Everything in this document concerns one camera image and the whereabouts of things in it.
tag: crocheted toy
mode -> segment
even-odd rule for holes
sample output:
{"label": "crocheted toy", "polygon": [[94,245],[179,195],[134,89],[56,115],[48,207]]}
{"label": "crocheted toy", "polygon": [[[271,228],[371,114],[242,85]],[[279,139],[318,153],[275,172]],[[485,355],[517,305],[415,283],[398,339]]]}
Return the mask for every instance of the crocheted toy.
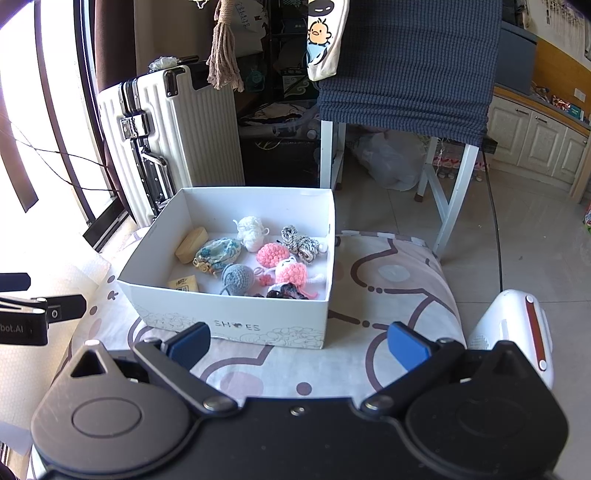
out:
{"label": "crocheted toy", "polygon": [[228,295],[242,297],[255,282],[255,274],[247,265],[227,265],[222,270],[222,282],[223,288],[220,295],[227,291]]}
{"label": "crocheted toy", "polygon": [[244,217],[242,220],[237,222],[233,220],[238,227],[238,240],[246,247],[250,253],[258,252],[263,242],[265,241],[265,235],[269,235],[269,229],[264,228],[262,221],[257,217]]}
{"label": "crocheted toy", "polygon": [[296,227],[293,225],[283,227],[281,238],[281,243],[306,264],[312,263],[319,253],[324,253],[327,250],[326,245],[321,245],[318,240],[298,234]]}
{"label": "crocheted toy", "polygon": [[294,299],[294,300],[309,300],[308,297],[302,295],[293,283],[284,283],[283,285],[276,285],[273,289],[267,292],[268,299]]}
{"label": "crocheted toy", "polygon": [[313,299],[318,294],[309,294],[302,290],[307,283],[322,283],[326,281],[324,275],[318,274],[308,278],[308,269],[302,263],[298,263],[295,257],[281,260],[275,268],[275,285],[282,283],[293,283],[299,292],[306,297]]}
{"label": "crocheted toy", "polygon": [[242,247],[233,238],[216,238],[198,250],[193,265],[215,277],[217,273],[236,261],[241,250]]}
{"label": "crocheted toy", "polygon": [[276,267],[281,260],[290,257],[290,251],[281,244],[265,244],[256,254],[256,261],[265,268]]}

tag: blue gripper pad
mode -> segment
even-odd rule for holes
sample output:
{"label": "blue gripper pad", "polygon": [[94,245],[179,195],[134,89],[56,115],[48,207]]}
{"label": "blue gripper pad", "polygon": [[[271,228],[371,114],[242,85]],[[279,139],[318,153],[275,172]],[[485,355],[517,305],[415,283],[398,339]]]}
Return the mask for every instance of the blue gripper pad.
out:
{"label": "blue gripper pad", "polygon": [[163,342],[162,351],[183,368],[191,370],[207,353],[210,342],[209,327],[199,322]]}
{"label": "blue gripper pad", "polygon": [[427,360],[434,348],[432,342],[401,322],[388,327],[388,349],[407,371]]}

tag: blue floral pouch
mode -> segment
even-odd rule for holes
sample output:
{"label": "blue floral pouch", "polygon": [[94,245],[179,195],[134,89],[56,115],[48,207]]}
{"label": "blue floral pouch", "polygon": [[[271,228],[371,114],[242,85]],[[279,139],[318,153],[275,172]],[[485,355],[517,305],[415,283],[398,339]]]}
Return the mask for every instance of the blue floral pouch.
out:
{"label": "blue floral pouch", "polygon": [[217,238],[203,245],[195,255],[193,265],[204,273],[214,276],[228,265],[233,264],[242,247],[233,238]]}

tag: window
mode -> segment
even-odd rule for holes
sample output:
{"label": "window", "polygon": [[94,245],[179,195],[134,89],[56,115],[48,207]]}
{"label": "window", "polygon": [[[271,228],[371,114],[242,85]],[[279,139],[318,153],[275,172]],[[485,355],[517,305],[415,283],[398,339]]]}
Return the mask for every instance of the window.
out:
{"label": "window", "polygon": [[123,206],[104,168],[92,9],[90,0],[37,0],[0,30],[0,191],[15,193],[9,221],[50,218],[97,247]]}

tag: blue cloth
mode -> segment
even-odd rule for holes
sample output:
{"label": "blue cloth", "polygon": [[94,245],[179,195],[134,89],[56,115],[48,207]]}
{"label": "blue cloth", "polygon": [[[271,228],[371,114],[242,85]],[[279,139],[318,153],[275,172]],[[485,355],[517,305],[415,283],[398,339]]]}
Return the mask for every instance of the blue cloth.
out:
{"label": "blue cloth", "polygon": [[199,249],[193,264],[206,262],[213,273],[218,273],[236,261],[241,249],[241,245],[233,238],[216,238]]}
{"label": "blue cloth", "polygon": [[308,63],[312,65],[319,64],[324,57],[326,57],[326,51],[328,50],[330,42],[323,43],[322,45],[318,45],[317,43],[312,43],[311,41],[308,42]]}
{"label": "blue cloth", "polygon": [[352,0],[321,119],[480,146],[501,12],[501,0]]}

